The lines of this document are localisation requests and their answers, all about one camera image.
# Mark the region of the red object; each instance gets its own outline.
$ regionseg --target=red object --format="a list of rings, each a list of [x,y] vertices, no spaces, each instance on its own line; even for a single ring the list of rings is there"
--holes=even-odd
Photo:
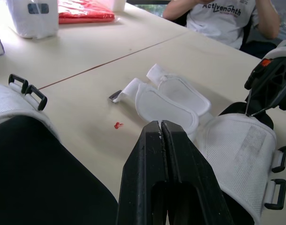
[[[115,127],[116,129],[118,129],[119,127],[122,127],[123,125],[124,125],[123,123],[117,122],[114,127]]]
[[[266,67],[266,66],[268,66],[270,63],[271,63],[271,60],[264,59],[264,60],[261,62],[261,65],[262,65],[263,67]]]
[[[59,23],[112,22],[114,13],[96,0],[59,0]]]

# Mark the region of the black buckle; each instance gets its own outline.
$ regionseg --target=black buckle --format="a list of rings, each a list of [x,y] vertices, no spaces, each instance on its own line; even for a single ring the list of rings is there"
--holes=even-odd
[[[286,146],[280,148],[278,151],[283,152],[283,157],[280,166],[271,169],[274,173],[282,172],[286,168]]]
[[[15,74],[11,74],[10,77],[8,78],[8,84],[15,83],[15,80],[22,83],[21,93],[24,94],[27,87],[29,86],[29,82]]]
[[[264,206],[270,210],[282,210],[284,208],[285,196],[286,196],[286,180],[284,179],[273,179],[276,184],[280,185],[278,194],[278,203],[265,203]]]
[[[122,90],[119,90],[119,91],[115,92],[114,94],[112,94],[112,95],[109,97],[109,99],[110,99],[111,101],[114,101],[114,100],[118,97],[118,95],[119,95],[121,92],[122,92]]]
[[[25,91],[26,95],[27,94],[31,95],[32,93],[35,93],[41,99],[41,102],[39,103],[39,106],[38,106],[38,110],[42,111],[47,104],[47,97],[43,95],[34,85],[28,86],[28,88]]]

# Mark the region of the table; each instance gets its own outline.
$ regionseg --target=table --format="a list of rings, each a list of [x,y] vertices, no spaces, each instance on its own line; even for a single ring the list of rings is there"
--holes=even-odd
[[[148,70],[158,63],[186,77],[212,102],[218,115],[235,101],[260,60],[192,31],[123,59],[42,89],[49,98],[45,112],[58,128],[66,148],[119,197],[122,167],[146,124],[129,103],[107,99],[135,77],[148,82]],[[275,122],[278,147],[286,145],[286,114],[268,114]],[[116,122],[124,126],[115,129]],[[286,170],[273,175],[286,179]],[[265,210],[263,224],[286,224],[282,211]]]
[[[188,31],[130,4],[117,16],[116,23],[61,25],[56,37],[42,40],[21,38],[0,23],[0,83],[14,73],[41,88]]]

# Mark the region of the black plastic bracket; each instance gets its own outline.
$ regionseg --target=black plastic bracket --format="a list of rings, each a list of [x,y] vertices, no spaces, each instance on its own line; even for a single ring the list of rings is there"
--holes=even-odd
[[[34,85],[28,86],[28,88],[25,91],[26,95],[27,94],[31,95],[32,93],[35,93],[41,99],[41,101],[39,102],[38,110],[42,111],[47,104],[47,97],[43,95]]]
[[[286,146],[280,148],[278,151],[283,152],[283,157],[280,166],[272,168],[272,172],[274,173],[282,172],[286,168]]]
[[[285,196],[286,196],[286,180],[274,179],[272,181],[280,185],[278,194],[278,203],[277,204],[265,203],[264,206],[270,210],[282,210],[284,208]]]
[[[207,160],[181,126],[146,125],[122,173],[117,225],[233,225]]]
[[[109,99],[110,99],[111,101],[114,101],[114,100],[118,97],[118,95],[119,95],[121,92],[122,92],[122,90],[119,90],[119,91],[115,92],[114,94],[112,94],[112,95],[109,97]]]
[[[15,80],[22,83],[21,93],[24,94],[26,92],[28,85],[29,85],[29,82],[27,80],[15,75],[15,74],[11,74],[10,77],[8,78],[8,84],[14,83]]]

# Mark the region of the white container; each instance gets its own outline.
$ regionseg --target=white container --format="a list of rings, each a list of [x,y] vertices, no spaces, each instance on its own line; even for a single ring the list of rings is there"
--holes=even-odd
[[[59,29],[57,0],[3,0],[7,25],[23,38],[45,38]]]
[[[97,0],[113,12],[123,12],[126,0]]]

